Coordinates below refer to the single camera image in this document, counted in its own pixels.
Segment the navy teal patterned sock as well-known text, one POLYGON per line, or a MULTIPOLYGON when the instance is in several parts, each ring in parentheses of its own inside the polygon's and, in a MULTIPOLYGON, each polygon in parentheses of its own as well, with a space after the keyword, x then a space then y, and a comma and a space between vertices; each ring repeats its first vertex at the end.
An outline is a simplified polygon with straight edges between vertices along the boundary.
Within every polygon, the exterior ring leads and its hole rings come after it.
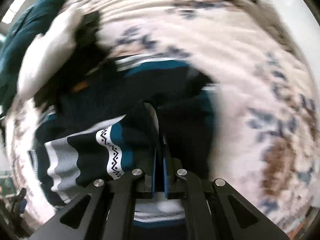
POLYGON ((215 134, 215 81, 184 61, 149 59, 107 73, 59 98, 56 113, 35 132, 37 176, 48 202, 62 207, 96 179, 117 180, 133 170, 129 114, 138 104, 167 107, 167 140, 182 166, 208 177, 215 134))

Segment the black folded garment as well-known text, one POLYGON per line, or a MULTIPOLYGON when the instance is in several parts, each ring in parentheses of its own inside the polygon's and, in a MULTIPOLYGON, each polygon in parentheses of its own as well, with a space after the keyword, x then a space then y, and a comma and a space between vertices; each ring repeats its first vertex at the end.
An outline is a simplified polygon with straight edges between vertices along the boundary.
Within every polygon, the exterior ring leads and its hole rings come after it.
POLYGON ((66 63, 35 94, 35 106, 54 102, 58 98, 76 93, 101 75, 116 71, 115 61, 109 57, 110 50, 98 45, 100 14, 86 14, 75 33, 76 48, 66 63))

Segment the white fluffy garment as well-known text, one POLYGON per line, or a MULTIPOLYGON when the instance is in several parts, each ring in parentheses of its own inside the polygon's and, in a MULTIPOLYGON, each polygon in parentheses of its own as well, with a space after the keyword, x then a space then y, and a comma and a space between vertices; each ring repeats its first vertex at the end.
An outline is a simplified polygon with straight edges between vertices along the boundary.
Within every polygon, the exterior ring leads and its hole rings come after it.
POLYGON ((75 33, 84 12, 72 6, 54 18, 48 31, 38 34, 27 48, 17 81, 17 95, 31 99, 71 57, 76 48, 75 33))

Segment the white floral fleece blanket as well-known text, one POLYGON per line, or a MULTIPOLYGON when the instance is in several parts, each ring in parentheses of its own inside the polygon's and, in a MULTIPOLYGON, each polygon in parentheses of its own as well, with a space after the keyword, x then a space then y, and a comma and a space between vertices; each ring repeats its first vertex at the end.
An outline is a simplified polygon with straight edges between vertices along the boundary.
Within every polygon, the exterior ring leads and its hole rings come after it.
POLYGON ((318 95, 309 64, 268 0, 66 0, 100 14, 98 45, 124 59, 184 61, 215 81, 208 177, 184 167, 184 199, 152 198, 144 174, 96 179, 62 207, 37 176, 35 132, 56 102, 17 95, 1 116, 1 218, 12 238, 317 238, 318 95))

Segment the dark teal knitted garment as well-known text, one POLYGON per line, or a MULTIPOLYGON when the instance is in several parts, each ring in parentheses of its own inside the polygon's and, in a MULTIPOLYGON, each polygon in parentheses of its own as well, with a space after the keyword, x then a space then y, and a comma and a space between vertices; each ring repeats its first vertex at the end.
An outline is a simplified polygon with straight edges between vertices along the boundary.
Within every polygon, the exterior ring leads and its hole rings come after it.
POLYGON ((18 74, 26 49, 38 34, 45 34, 66 0, 38 0, 14 23, 1 50, 1 116, 16 95, 18 74))

